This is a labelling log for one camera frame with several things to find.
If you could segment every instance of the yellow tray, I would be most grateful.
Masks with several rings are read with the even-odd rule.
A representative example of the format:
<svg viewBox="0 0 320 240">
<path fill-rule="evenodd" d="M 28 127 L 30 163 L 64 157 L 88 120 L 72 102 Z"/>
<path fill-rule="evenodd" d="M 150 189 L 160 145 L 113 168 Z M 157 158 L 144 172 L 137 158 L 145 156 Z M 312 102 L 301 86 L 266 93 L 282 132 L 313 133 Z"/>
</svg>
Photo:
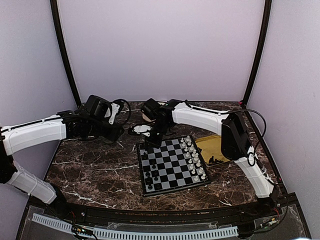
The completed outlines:
<svg viewBox="0 0 320 240">
<path fill-rule="evenodd" d="M 225 158 L 221 153 L 221 136 L 211 135 L 198 138 L 195 140 L 198 148 L 202 149 L 201 155 L 208 166 L 214 166 L 229 162 L 230 160 Z"/>
</svg>

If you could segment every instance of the black pole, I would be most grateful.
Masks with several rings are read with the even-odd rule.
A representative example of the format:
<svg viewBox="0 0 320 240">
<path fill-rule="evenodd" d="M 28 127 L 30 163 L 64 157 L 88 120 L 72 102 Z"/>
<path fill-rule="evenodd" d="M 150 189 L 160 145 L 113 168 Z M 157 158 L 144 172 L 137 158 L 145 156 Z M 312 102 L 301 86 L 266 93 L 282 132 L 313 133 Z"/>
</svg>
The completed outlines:
<svg viewBox="0 0 320 240">
<path fill-rule="evenodd" d="M 258 41 L 258 45 L 256 47 L 256 52 L 255 52 L 255 56 L 254 56 L 254 60 L 253 60 L 253 65 L 252 65 L 249 81 L 246 86 L 243 100 L 241 101 L 245 106 L 248 104 L 252 89 L 254 87 L 254 83 L 256 80 L 262 52 L 264 50 L 264 45 L 265 45 L 265 40 L 266 40 L 266 35 L 267 35 L 267 30 L 268 30 L 268 24 L 269 24 L 269 18 L 270 18 L 270 12 L 271 12 L 271 4 L 272 4 L 272 0 L 265 0 L 259 41 Z"/>
<path fill-rule="evenodd" d="M 61 27 L 61 22 L 60 22 L 60 17 L 59 17 L 59 10 L 58 10 L 58 3 L 57 0 L 50 0 L 51 4 L 51 12 L 52 12 L 52 18 L 53 18 L 53 23 L 54 23 L 54 28 L 55 28 L 55 34 L 56 38 L 58 40 L 59 48 L 60 48 L 60 54 L 62 57 L 64 69 L 66 76 L 69 81 L 69 85 L 73 94 L 74 101 L 76 105 L 79 107 L 81 105 L 81 99 L 79 96 L 79 92 L 76 86 L 76 82 L 74 79 L 74 75 L 72 74 L 68 54 L 67 54 L 67 49 L 65 45 L 65 40 L 62 32 L 62 27 Z"/>
</svg>

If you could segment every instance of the chessboard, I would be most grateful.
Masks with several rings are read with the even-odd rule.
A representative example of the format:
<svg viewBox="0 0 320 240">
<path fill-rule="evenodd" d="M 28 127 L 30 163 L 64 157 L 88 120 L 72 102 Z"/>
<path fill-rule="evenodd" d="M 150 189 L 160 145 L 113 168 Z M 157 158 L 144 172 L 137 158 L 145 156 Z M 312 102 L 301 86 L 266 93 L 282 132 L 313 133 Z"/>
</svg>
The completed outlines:
<svg viewBox="0 0 320 240">
<path fill-rule="evenodd" d="M 143 196 L 155 196 L 211 182 L 192 136 L 166 139 L 160 148 L 136 145 Z"/>
</svg>

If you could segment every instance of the backdrop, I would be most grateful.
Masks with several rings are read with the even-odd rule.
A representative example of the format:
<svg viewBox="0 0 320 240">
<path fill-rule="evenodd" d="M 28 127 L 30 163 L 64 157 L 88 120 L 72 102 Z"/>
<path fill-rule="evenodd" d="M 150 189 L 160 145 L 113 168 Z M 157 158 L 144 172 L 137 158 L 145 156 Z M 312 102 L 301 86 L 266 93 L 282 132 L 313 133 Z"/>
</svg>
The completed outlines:
<svg viewBox="0 0 320 240">
<path fill-rule="evenodd" d="M 242 100 L 264 2 L 59 1 L 81 100 Z"/>
</svg>

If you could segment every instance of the robotic arm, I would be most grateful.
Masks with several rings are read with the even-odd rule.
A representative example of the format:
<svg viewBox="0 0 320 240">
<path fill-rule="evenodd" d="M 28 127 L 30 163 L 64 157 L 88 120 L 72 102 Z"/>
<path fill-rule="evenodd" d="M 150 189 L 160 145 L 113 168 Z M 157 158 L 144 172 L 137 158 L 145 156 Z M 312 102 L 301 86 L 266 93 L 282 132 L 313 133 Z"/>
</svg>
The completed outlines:
<svg viewBox="0 0 320 240">
<path fill-rule="evenodd" d="M 159 148 L 163 136 L 176 124 L 186 124 L 221 135 L 221 152 L 237 164 L 252 184 L 260 206 L 275 206 L 278 190 L 266 168 L 254 153 L 243 117 L 238 112 L 212 110 L 190 105 L 187 101 L 170 100 L 164 105 L 149 99 L 141 108 L 154 122 L 153 126 L 137 125 L 129 131 L 145 135 L 145 143 Z"/>
<path fill-rule="evenodd" d="M 42 120 L 0 127 L 0 183 L 12 185 L 51 205 L 60 216 L 67 215 L 69 211 L 61 191 L 25 170 L 12 155 L 54 140 L 103 136 L 114 142 L 124 133 L 122 125 L 114 123 L 123 107 L 121 99 L 108 102 L 91 95 L 76 111 L 58 112 Z"/>
</svg>

